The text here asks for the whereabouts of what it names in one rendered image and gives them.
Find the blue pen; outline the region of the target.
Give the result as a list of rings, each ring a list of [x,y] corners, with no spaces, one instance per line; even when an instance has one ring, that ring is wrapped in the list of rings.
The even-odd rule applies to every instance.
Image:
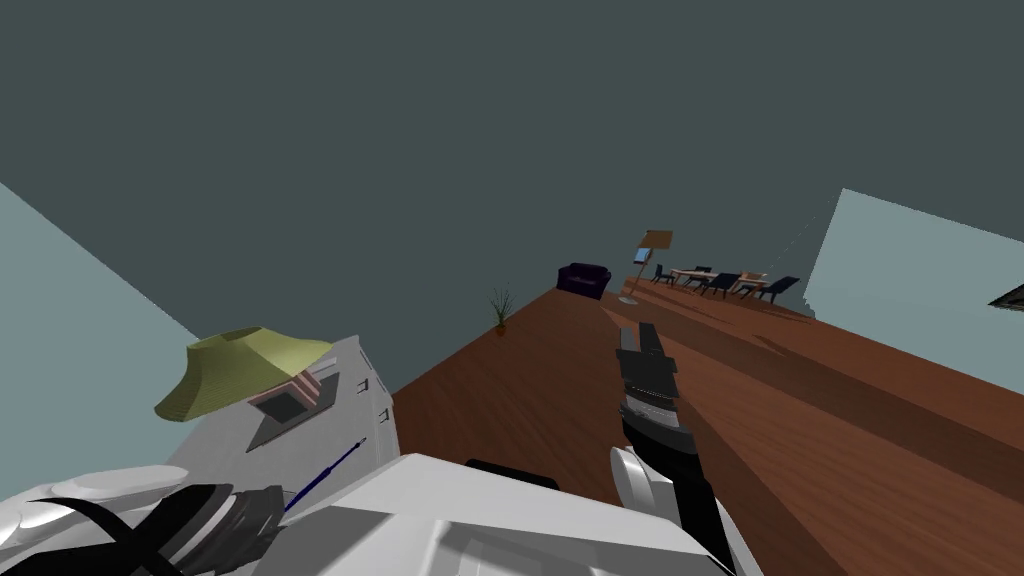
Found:
[[[357,451],[362,445],[367,443],[367,438],[362,438],[356,443],[354,443],[342,456],[337,458],[332,464],[325,467],[315,478],[308,482],[301,490],[299,490],[285,505],[284,512],[287,515],[291,509],[298,504],[303,498],[305,498],[312,490],[314,490],[319,484],[322,484],[327,478],[329,478],[333,471],[344,462],[353,452]]]

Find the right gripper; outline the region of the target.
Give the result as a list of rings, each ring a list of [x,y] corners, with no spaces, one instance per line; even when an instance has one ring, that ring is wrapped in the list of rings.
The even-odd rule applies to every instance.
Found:
[[[624,382],[650,395],[678,398],[675,360],[664,356],[664,346],[655,326],[639,322],[637,328],[641,352],[638,351],[634,330],[628,326],[620,328],[615,356]]]

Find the pink striped book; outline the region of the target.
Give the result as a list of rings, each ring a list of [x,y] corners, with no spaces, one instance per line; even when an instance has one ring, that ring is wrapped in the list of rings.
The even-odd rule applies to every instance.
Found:
[[[308,371],[257,394],[247,402],[278,423],[286,424],[312,412],[318,404],[321,382]]]

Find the grey dresser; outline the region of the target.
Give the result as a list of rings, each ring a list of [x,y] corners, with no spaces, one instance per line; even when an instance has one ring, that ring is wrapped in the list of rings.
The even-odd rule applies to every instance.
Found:
[[[309,369],[319,381],[317,407],[286,424],[242,402],[199,420],[169,459],[188,483],[227,483],[236,490],[283,488],[292,498],[354,443],[367,443],[296,504],[288,518],[331,499],[396,459],[393,400],[358,336],[336,342]]]

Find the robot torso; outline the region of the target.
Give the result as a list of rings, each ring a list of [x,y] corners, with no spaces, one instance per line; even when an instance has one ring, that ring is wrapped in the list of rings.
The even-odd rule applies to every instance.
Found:
[[[291,518],[251,576],[763,576],[671,521],[421,454]]]

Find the brown floor lamp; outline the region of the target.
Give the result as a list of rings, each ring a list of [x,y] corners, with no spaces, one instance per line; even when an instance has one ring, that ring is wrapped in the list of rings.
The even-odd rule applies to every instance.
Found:
[[[652,257],[656,250],[667,250],[670,248],[673,239],[673,234],[674,232],[671,230],[647,230],[643,238],[637,245],[636,251],[639,247],[651,248],[652,249],[651,257]],[[635,292],[636,288],[639,286],[641,276],[645,271],[648,262],[645,265],[638,265],[639,272],[635,277],[633,285],[630,287],[628,292],[625,292],[623,295],[618,296],[618,300],[621,302],[629,305],[637,304],[637,302],[632,298],[632,295]]]

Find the wooden dining table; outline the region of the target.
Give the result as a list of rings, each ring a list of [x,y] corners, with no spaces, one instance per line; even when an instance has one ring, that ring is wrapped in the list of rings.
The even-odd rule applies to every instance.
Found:
[[[682,277],[692,277],[697,279],[712,280],[718,276],[717,272],[708,272],[699,270],[683,270],[683,269],[671,269],[669,271],[676,279]],[[771,281],[765,278],[765,274],[760,273],[749,273],[742,272],[737,276],[737,279],[729,286],[729,290],[733,293],[737,292],[742,286],[751,285],[757,288],[767,286]]]

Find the yellow-green lamp shade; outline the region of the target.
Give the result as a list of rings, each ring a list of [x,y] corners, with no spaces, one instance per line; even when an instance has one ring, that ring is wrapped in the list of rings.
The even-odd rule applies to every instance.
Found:
[[[171,422],[205,416],[291,380],[331,348],[259,326],[199,340],[186,346],[184,375],[154,412]]]

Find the potted green plant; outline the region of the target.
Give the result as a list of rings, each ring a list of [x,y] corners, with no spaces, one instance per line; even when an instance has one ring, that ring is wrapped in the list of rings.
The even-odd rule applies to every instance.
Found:
[[[508,288],[495,288],[492,291],[488,302],[493,312],[494,332],[498,337],[503,337],[506,333],[506,321],[512,313],[514,300],[515,297]]]

